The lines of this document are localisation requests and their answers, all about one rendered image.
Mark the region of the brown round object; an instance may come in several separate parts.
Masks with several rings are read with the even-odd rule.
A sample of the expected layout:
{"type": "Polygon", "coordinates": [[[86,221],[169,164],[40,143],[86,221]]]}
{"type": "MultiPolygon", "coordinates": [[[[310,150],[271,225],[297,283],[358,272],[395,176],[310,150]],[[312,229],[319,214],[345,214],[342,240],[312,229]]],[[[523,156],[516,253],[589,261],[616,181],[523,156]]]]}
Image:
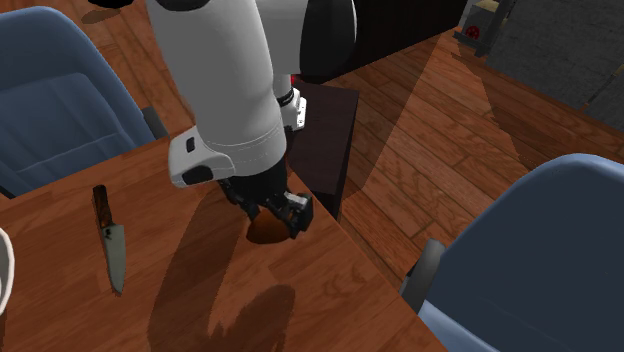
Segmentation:
{"type": "Polygon", "coordinates": [[[255,244],[273,244],[290,238],[287,225],[276,218],[269,210],[262,208],[251,221],[246,238],[255,244]]]}

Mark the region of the grey appliance with red knob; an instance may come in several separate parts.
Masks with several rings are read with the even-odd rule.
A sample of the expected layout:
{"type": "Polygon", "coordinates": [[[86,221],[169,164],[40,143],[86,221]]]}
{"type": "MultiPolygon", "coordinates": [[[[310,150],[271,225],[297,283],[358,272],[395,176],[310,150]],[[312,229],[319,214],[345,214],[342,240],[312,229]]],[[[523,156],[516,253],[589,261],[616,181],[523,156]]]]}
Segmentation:
{"type": "Polygon", "coordinates": [[[464,26],[453,37],[475,50],[478,58],[487,55],[517,0],[479,0],[470,7],[464,26]]]}

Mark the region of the white bowl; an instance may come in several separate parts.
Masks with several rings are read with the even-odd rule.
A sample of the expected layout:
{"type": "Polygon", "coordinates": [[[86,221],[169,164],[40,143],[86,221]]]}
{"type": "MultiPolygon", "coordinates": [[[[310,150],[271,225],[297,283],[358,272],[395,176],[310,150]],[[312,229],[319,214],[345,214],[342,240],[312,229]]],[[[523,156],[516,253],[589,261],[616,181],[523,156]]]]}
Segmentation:
{"type": "Polygon", "coordinates": [[[0,315],[10,299],[15,276],[15,254],[9,235],[0,228],[0,315]]]}

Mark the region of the dark robot stand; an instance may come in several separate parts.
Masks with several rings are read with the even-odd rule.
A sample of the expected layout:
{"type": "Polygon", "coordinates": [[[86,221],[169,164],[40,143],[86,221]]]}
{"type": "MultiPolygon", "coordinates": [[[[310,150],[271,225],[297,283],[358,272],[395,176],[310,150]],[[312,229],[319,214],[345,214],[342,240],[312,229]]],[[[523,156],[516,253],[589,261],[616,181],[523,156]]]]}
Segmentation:
{"type": "Polygon", "coordinates": [[[288,163],[324,208],[337,217],[346,180],[359,93],[297,82],[307,100],[305,127],[289,142],[288,163]]]}

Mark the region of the blue chair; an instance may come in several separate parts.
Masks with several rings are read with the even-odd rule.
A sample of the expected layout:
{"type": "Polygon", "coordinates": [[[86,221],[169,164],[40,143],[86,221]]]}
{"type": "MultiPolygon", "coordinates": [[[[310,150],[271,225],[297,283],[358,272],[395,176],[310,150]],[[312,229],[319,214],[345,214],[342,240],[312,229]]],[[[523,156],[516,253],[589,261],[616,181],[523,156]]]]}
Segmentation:
{"type": "Polygon", "coordinates": [[[399,292],[448,352],[624,352],[624,164],[540,165],[399,292]]]}
{"type": "Polygon", "coordinates": [[[0,193],[15,198],[167,136],[62,12],[0,13],[0,193]]]}

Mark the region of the dark grey rug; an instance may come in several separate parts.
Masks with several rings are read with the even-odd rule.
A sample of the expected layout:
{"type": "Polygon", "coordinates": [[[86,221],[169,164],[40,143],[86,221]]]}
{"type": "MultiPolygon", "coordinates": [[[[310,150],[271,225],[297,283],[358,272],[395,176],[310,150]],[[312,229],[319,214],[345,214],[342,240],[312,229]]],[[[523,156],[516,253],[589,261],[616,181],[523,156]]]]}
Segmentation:
{"type": "Polygon", "coordinates": [[[624,0],[517,0],[486,65],[574,109],[624,64],[624,0]]]}

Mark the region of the wooden table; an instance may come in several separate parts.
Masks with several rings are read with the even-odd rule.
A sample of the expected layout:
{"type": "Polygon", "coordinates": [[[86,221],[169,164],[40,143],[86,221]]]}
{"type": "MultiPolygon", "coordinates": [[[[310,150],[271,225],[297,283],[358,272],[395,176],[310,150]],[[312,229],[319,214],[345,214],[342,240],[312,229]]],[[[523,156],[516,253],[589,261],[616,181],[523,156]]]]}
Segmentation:
{"type": "Polygon", "coordinates": [[[12,200],[15,283],[1,352],[443,352],[334,218],[273,244],[214,183],[179,189],[166,140],[12,200]],[[93,205],[124,226],[113,292],[93,205]]]}

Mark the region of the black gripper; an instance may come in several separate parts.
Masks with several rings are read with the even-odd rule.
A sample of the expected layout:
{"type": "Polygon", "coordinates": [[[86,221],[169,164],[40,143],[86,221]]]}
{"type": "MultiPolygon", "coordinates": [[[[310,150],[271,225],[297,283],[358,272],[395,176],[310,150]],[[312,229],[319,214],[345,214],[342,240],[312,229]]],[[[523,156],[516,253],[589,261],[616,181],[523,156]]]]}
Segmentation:
{"type": "Polygon", "coordinates": [[[305,232],[314,216],[314,202],[310,194],[287,191],[287,167],[282,157],[266,171],[251,176],[233,176],[218,180],[227,200],[239,206],[253,221],[260,213],[258,205],[265,206],[288,228],[295,239],[305,232]]]}

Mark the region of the wooden handled kitchen knife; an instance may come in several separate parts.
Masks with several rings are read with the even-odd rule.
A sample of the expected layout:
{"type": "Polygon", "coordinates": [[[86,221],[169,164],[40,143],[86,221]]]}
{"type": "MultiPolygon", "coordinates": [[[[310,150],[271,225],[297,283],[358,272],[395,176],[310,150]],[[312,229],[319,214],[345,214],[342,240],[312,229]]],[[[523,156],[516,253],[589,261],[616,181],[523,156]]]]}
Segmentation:
{"type": "Polygon", "coordinates": [[[107,189],[104,185],[97,185],[93,188],[93,205],[106,257],[109,281],[113,292],[121,295],[126,276],[124,226],[113,221],[107,189]]]}

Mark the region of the dark cabinet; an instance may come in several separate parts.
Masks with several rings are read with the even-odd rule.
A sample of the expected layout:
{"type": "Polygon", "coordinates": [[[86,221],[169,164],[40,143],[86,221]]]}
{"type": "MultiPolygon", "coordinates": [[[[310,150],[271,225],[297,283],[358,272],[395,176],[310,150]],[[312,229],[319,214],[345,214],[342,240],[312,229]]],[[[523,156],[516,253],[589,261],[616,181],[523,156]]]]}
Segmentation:
{"type": "Polygon", "coordinates": [[[354,0],[357,41],[334,72],[301,75],[321,84],[455,28],[468,0],[354,0]]]}

